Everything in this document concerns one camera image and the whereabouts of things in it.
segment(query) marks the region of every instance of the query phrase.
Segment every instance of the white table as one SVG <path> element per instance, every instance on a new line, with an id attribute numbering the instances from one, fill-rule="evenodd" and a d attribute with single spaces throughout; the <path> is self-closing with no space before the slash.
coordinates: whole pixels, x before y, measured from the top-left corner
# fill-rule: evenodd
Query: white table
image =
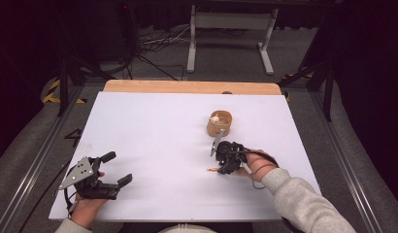
<path id="1" fill-rule="evenodd" d="M 281 95 L 105 91 L 98 94 L 70 167 L 83 156 L 97 157 L 115 151 L 116 158 L 101 165 L 100 170 L 106 172 L 101 180 L 116 183 L 132 173 L 133 182 L 120 191 L 117 200 L 103 207 L 98 219 L 174 222 L 279 219 L 266 188 L 254 189 L 247 177 L 207 171 L 217 167 L 215 159 L 210 157 L 214 138 L 206 131 L 208 118 L 215 110 L 225 110 L 233 116 L 230 134 L 222 140 L 269 152 L 291 176 L 307 180 L 320 193 Z M 65 218 L 65 207 L 60 191 L 50 219 Z"/>

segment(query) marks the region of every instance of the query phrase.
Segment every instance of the wire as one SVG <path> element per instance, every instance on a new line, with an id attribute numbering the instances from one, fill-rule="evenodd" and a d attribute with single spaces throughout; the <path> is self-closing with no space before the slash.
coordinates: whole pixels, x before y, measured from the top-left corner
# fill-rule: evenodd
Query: wire
<path id="1" fill-rule="evenodd" d="M 251 184 L 253 185 L 253 187 L 254 187 L 255 189 L 263 189 L 263 188 L 266 187 L 266 186 L 257 187 L 257 186 L 254 184 L 254 180 L 251 180 Z"/>
<path id="2" fill-rule="evenodd" d="M 144 56 L 142 56 L 142 55 L 140 55 L 140 54 L 137 54 L 137 56 L 138 56 L 138 58 L 139 58 L 141 61 L 144 61 L 144 62 L 146 62 L 147 64 L 152 65 L 154 68 L 156 68 L 156 69 L 158 69 L 159 71 L 163 72 L 165 75 L 169 76 L 169 77 L 172 78 L 173 80 L 178 81 L 178 79 L 176 79 L 175 77 L 173 77 L 172 75 L 170 75 L 170 74 L 167 73 L 166 71 L 160 69 L 157 65 L 153 64 L 151 61 L 149 61 L 149 60 L 148 60 L 147 58 L 145 58 Z"/>
<path id="3" fill-rule="evenodd" d="M 119 71 L 124 70 L 130 63 L 132 62 L 132 59 L 124 59 L 124 63 L 114 69 L 111 70 L 102 70 L 102 72 L 106 73 L 106 74 L 115 74 Z M 87 75 L 88 77 L 99 77 L 98 75 L 94 74 L 93 72 L 89 72 L 89 71 L 85 71 L 82 70 L 82 72 Z"/>
<path id="4" fill-rule="evenodd" d="M 57 180 L 57 178 L 60 176 L 60 174 L 62 174 L 62 172 L 69 166 L 70 162 L 72 159 L 69 159 L 65 165 L 63 166 L 62 169 L 60 169 L 60 171 L 56 174 L 56 176 L 53 178 L 53 180 L 50 182 L 50 184 L 47 186 L 47 188 L 45 189 L 45 191 L 42 193 L 41 197 L 39 197 L 39 200 L 36 202 L 35 206 L 33 207 L 33 209 L 30 211 L 29 215 L 27 216 L 26 220 L 24 221 L 23 225 L 20 227 L 19 229 L 19 233 L 21 233 L 24 229 L 24 227 L 26 226 L 27 222 L 29 221 L 29 219 L 32 217 L 33 212 L 36 210 L 36 208 L 39 206 L 39 203 L 42 201 L 42 199 L 44 198 L 45 194 L 49 191 L 49 189 L 51 188 L 51 186 L 53 185 L 53 183 Z"/>
<path id="5" fill-rule="evenodd" d="M 181 67 L 182 74 L 181 74 L 181 80 L 183 80 L 183 75 L 184 75 L 184 66 L 183 65 L 157 65 L 158 67 Z"/>
<path id="6" fill-rule="evenodd" d="M 77 191 L 74 192 L 72 195 L 70 195 L 69 200 L 70 200 L 76 193 L 77 193 Z"/>
<path id="7" fill-rule="evenodd" d="M 167 35 L 167 37 L 160 38 L 163 36 L 163 33 L 162 33 L 158 37 L 156 37 L 157 39 L 153 39 L 153 37 L 151 35 L 146 34 L 140 38 L 142 50 L 157 52 L 157 51 L 161 51 L 161 50 L 167 48 L 170 45 L 179 43 L 180 41 L 189 42 L 188 40 L 186 40 L 184 38 L 186 36 L 187 30 L 189 28 L 190 28 L 190 26 L 187 26 L 186 29 L 184 29 L 180 32 L 177 32 L 177 34 L 175 36 L 173 36 L 172 33 L 169 33 Z"/>
<path id="8" fill-rule="evenodd" d="M 303 231 L 299 230 L 298 228 L 296 228 L 294 225 L 292 225 L 292 223 L 290 223 L 290 221 L 285 218 L 282 217 L 282 221 L 284 223 L 284 225 L 293 233 L 304 233 Z"/>
<path id="9" fill-rule="evenodd" d="M 271 156 L 270 154 L 268 154 L 268 153 L 259 152 L 259 151 L 254 151 L 254 150 L 249 150 L 249 151 L 231 151 L 231 152 L 228 152 L 228 153 L 230 153 L 230 154 L 235 154 L 235 153 L 244 153 L 244 154 L 247 154 L 247 153 L 254 153 L 254 154 L 257 154 L 257 155 L 259 155 L 259 156 L 261 156 L 261 157 L 263 157 L 263 158 L 265 158 L 265 159 L 271 161 L 272 163 L 274 163 L 275 165 L 277 165 L 277 166 L 279 167 L 279 164 L 278 164 L 278 162 L 276 161 L 276 159 L 275 159 L 274 157 L 272 157 L 272 156 Z"/>
<path id="10" fill-rule="evenodd" d="M 129 66 L 127 66 L 126 69 L 127 69 L 127 76 L 126 76 L 125 79 L 127 80 L 127 77 L 129 76 L 130 80 L 133 80 L 132 73 L 131 73 L 131 71 L 132 71 L 132 63 L 130 64 L 130 70 L 129 70 Z"/>

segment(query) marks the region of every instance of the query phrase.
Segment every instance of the gray fabric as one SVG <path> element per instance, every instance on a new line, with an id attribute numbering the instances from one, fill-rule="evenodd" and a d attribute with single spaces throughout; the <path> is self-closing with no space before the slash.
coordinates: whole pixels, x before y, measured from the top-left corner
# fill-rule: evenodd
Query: gray fabric
<path id="1" fill-rule="evenodd" d="M 55 233 L 91 233 L 91 231 L 77 225 L 69 218 L 65 218 Z"/>
<path id="2" fill-rule="evenodd" d="M 304 232 L 355 232 L 324 197 L 305 180 L 291 178 L 281 168 L 269 172 L 262 183 L 274 195 L 275 209 Z"/>

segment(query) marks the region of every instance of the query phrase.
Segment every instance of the metal rail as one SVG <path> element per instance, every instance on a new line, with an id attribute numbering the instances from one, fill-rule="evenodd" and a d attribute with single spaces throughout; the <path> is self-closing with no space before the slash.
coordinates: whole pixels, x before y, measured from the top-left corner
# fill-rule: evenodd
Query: metal rail
<path id="1" fill-rule="evenodd" d="M 356 174 L 351 167 L 342 143 L 339 140 L 339 136 L 332 124 L 326 119 L 326 116 L 322 110 L 322 102 L 320 96 L 317 92 L 310 92 L 312 101 L 315 105 L 315 109 L 320 114 L 320 119 L 323 123 L 323 126 L 329 135 L 333 148 L 336 152 L 336 157 L 339 162 L 339 166 L 342 169 L 342 173 L 344 174 L 345 180 L 348 183 L 348 187 L 352 194 L 352 197 L 358 207 L 360 214 L 362 215 L 363 221 L 369 232 L 379 233 L 382 232 L 381 227 L 378 223 L 378 220 L 371 208 L 371 205 L 366 197 L 366 193 L 363 190 L 362 184 L 359 179 L 356 177 Z"/>
<path id="2" fill-rule="evenodd" d="M 33 188 L 36 180 L 38 179 L 43 167 L 45 166 L 46 161 L 50 155 L 50 149 L 54 144 L 57 134 L 59 133 L 60 128 L 65 122 L 67 116 L 73 108 L 73 103 L 79 98 L 79 95 L 82 92 L 81 86 L 72 87 L 72 92 L 69 96 L 69 105 L 65 111 L 65 113 L 58 117 L 56 121 L 53 123 L 51 127 L 50 133 L 48 137 L 45 139 L 42 147 L 40 148 L 38 154 L 32 162 L 29 170 L 27 171 L 25 177 L 23 178 L 17 192 L 12 198 L 11 203 L 6 209 L 5 213 L 2 215 L 0 219 L 0 233 L 9 232 L 12 225 L 14 224 L 17 215 L 19 214 L 24 202 L 29 196 L 30 191 Z"/>

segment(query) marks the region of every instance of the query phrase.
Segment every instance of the person's arm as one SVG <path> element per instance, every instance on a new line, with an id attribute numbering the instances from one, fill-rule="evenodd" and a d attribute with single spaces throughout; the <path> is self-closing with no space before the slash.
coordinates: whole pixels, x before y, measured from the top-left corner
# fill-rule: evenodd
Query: person's arm
<path id="1" fill-rule="evenodd" d="M 93 220 L 107 199 L 81 199 L 72 213 L 71 218 L 63 220 L 56 233 L 90 233 Z"/>
<path id="2" fill-rule="evenodd" d="M 277 212 L 304 232 L 355 232 L 352 226 L 324 197 L 315 193 L 305 180 L 291 178 L 289 173 L 271 162 L 251 154 L 248 165 L 251 178 L 262 182 L 273 194 Z"/>

